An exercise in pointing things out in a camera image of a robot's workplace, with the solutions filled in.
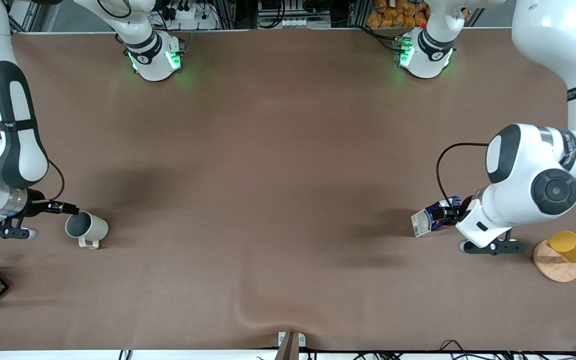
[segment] white mug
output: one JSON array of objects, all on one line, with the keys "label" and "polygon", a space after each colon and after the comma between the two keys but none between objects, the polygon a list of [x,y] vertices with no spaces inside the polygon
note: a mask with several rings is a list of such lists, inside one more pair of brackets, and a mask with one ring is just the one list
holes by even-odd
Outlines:
[{"label": "white mug", "polygon": [[87,211],[70,215],[65,228],[69,237],[79,240],[81,248],[99,248],[99,240],[108,234],[108,223]]}]

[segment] white robotic arm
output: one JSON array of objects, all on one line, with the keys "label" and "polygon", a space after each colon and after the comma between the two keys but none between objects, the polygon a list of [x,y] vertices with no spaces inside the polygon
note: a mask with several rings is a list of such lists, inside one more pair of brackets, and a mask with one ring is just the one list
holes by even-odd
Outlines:
[{"label": "white robotic arm", "polygon": [[460,8],[488,8],[506,0],[425,0],[430,8],[430,18],[425,28],[414,28],[403,34],[410,39],[397,54],[400,68],[411,75],[429,79],[439,75],[453,54],[455,40],[464,28],[464,13]]},{"label": "white robotic arm", "polygon": [[149,82],[181,71],[184,43],[166,31],[155,30],[148,14],[155,0],[75,0],[117,32],[128,48],[134,70]]},{"label": "white robotic arm", "polygon": [[0,2],[0,237],[36,237],[37,231],[22,228],[21,221],[40,212],[77,214],[74,205],[46,200],[28,188],[47,171],[30,89],[13,54],[9,18]]},{"label": "white robotic arm", "polygon": [[576,1],[517,0],[512,40],[568,88],[568,129],[515,123],[486,151],[492,184],[478,191],[457,228],[479,248],[503,232],[566,214],[576,204]]}]

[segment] round wooden base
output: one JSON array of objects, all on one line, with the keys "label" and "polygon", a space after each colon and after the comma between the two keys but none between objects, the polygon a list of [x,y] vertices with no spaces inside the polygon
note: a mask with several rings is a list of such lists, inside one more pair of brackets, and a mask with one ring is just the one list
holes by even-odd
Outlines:
[{"label": "round wooden base", "polygon": [[557,283],[567,283],[576,278],[576,264],[569,264],[557,251],[546,244],[538,243],[532,251],[532,262],[541,275]]}]

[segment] black cable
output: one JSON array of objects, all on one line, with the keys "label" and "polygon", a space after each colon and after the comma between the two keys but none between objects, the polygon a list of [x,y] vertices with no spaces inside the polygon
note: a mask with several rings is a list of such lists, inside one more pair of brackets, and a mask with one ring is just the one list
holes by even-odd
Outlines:
[{"label": "black cable", "polygon": [[251,0],[246,0],[246,14],[248,16],[248,20],[250,20],[250,28],[252,29],[256,21],[255,18],[253,17],[254,12],[250,11],[250,2]]},{"label": "black cable", "polygon": [[402,360],[400,356],[402,356],[403,353],[397,354],[394,353],[393,351],[382,350],[382,351],[376,351],[375,355],[381,357],[382,360]]},{"label": "black cable", "polygon": [[64,173],[62,173],[62,170],[59,168],[59,166],[57,166],[53,160],[48,159],[48,163],[54,167],[55,170],[57,170],[57,173],[59,173],[59,177],[61,178],[61,189],[59,189],[59,192],[57,193],[57,195],[55,195],[54,197],[50,198],[51,201],[53,200],[57,200],[57,198],[59,198],[60,196],[62,196],[62,194],[64,193],[64,189],[66,189],[66,178],[64,177]]},{"label": "black cable", "polygon": [[219,8],[217,7],[216,4],[213,4],[213,7],[211,7],[210,12],[213,13],[213,14],[217,14],[217,16],[218,16],[221,20],[223,20],[223,21],[226,21],[226,22],[231,23],[231,24],[233,24],[233,25],[236,25],[236,24],[237,24],[236,21],[233,21],[233,20],[231,20],[230,18],[226,18],[225,16],[223,16],[223,15],[222,15],[222,12],[219,10]]},{"label": "black cable", "polygon": [[394,38],[389,38],[389,37],[387,37],[387,36],[377,34],[377,33],[374,32],[372,29],[370,29],[370,28],[368,28],[368,27],[363,27],[363,26],[361,26],[361,25],[350,25],[350,27],[351,27],[351,28],[360,29],[360,30],[362,30],[364,33],[366,33],[366,34],[374,37],[375,40],[377,40],[377,42],[379,43],[379,45],[381,45],[382,47],[386,48],[387,50],[393,51],[393,52],[395,52],[395,53],[397,53],[398,51],[400,51],[400,50],[397,50],[396,48],[393,48],[393,47],[388,46],[386,43],[384,43],[384,42],[381,40],[381,39],[385,39],[385,40],[387,39],[387,40],[393,41]]},{"label": "black cable", "polygon": [[119,359],[118,360],[130,360],[133,357],[133,351],[132,350],[121,350],[119,351]]},{"label": "black cable", "polygon": [[505,242],[509,242],[510,241],[510,232],[513,230],[513,228],[509,228],[508,231],[505,232],[505,237],[503,237],[503,241]]},{"label": "black cable", "polygon": [[157,14],[159,14],[159,17],[161,18],[161,24],[164,27],[164,30],[168,30],[168,25],[166,25],[166,20],[164,19],[164,15],[162,14],[162,10],[157,10]]},{"label": "black cable", "polygon": [[464,357],[468,358],[469,356],[473,357],[473,358],[482,359],[482,360],[496,360],[495,358],[484,357],[484,356],[476,355],[474,353],[462,353],[461,355],[455,356],[454,360],[461,359]]},{"label": "black cable", "polygon": [[[439,164],[441,164],[442,162],[442,158],[444,158],[444,155],[446,155],[446,153],[452,149],[452,148],[457,148],[459,146],[488,146],[489,144],[487,143],[483,143],[483,142],[458,142],[458,143],[453,143],[452,145],[448,146],[447,148],[445,148],[443,151],[441,151],[441,155],[439,155],[439,158],[437,159],[437,164],[435,167],[435,173],[437,175],[437,185],[439,185],[439,190],[441,191],[441,194],[443,196],[443,199],[446,200],[446,203],[448,203],[448,206],[450,207],[450,209],[457,214],[457,210],[455,210],[455,208],[453,207],[453,203],[448,201],[448,195],[446,194],[446,191],[444,190],[444,186],[442,185],[442,179],[441,176],[439,175]],[[446,346],[452,344],[452,342],[454,342],[455,344],[458,344],[457,341],[455,340],[450,340],[443,348],[439,349],[439,351],[443,350],[446,348]]]},{"label": "black cable", "polygon": [[470,23],[468,24],[468,27],[474,27],[475,24],[480,20],[480,18],[482,17],[482,14],[484,14],[484,11],[486,10],[486,7],[483,7],[482,9],[478,9],[479,12],[477,14],[476,18],[471,18],[470,19]]},{"label": "black cable", "polygon": [[130,6],[130,2],[125,2],[126,7],[128,7],[128,13],[122,14],[121,16],[118,16],[118,15],[113,14],[112,12],[108,11],[108,10],[104,7],[104,5],[101,3],[100,0],[96,0],[96,3],[99,4],[99,7],[101,7],[101,10],[103,10],[103,12],[105,12],[106,14],[112,16],[112,17],[115,18],[115,19],[125,19],[125,18],[128,18],[128,16],[130,16],[130,15],[133,14],[133,7]]},{"label": "black cable", "polygon": [[[463,358],[464,356],[466,357],[466,360],[468,360],[468,355],[469,355],[469,354],[466,353],[466,350],[464,350],[464,348],[462,347],[462,344],[460,344],[459,341],[454,340],[454,339],[450,339],[450,340],[446,340],[446,341],[442,342],[442,344],[441,344],[442,346],[439,347],[439,350],[437,350],[437,353],[441,352],[442,350],[444,350],[445,348],[447,348],[448,346],[450,346],[450,344],[455,344],[455,345],[459,348],[459,350],[463,353],[462,355],[459,355],[459,356],[455,357],[455,356],[453,355],[453,353],[451,352],[451,353],[450,353],[450,358],[451,358],[451,360],[457,360],[457,359],[459,359],[459,358]],[[479,358],[482,358],[482,359],[485,359],[485,360],[494,360],[493,358],[485,358],[485,357],[481,357],[481,356],[480,356]]]},{"label": "black cable", "polygon": [[284,16],[286,15],[286,4],[284,3],[284,0],[277,0],[277,2],[279,2],[279,6],[277,7],[277,17],[270,25],[258,25],[259,28],[272,29],[282,23]]},{"label": "black cable", "polygon": [[540,353],[540,352],[531,351],[530,353],[539,356],[539,357],[542,358],[543,360],[550,360],[550,358],[546,357],[546,355],[544,355],[544,354],[542,354],[542,353]]}]

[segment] mug handle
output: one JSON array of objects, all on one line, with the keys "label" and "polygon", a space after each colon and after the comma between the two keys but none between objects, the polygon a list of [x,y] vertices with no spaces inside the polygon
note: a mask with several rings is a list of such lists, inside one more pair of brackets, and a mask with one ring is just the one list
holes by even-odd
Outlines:
[{"label": "mug handle", "polygon": [[86,241],[86,237],[79,238],[80,248],[89,248],[90,250],[95,250],[99,248],[99,241],[90,241],[90,244]]}]

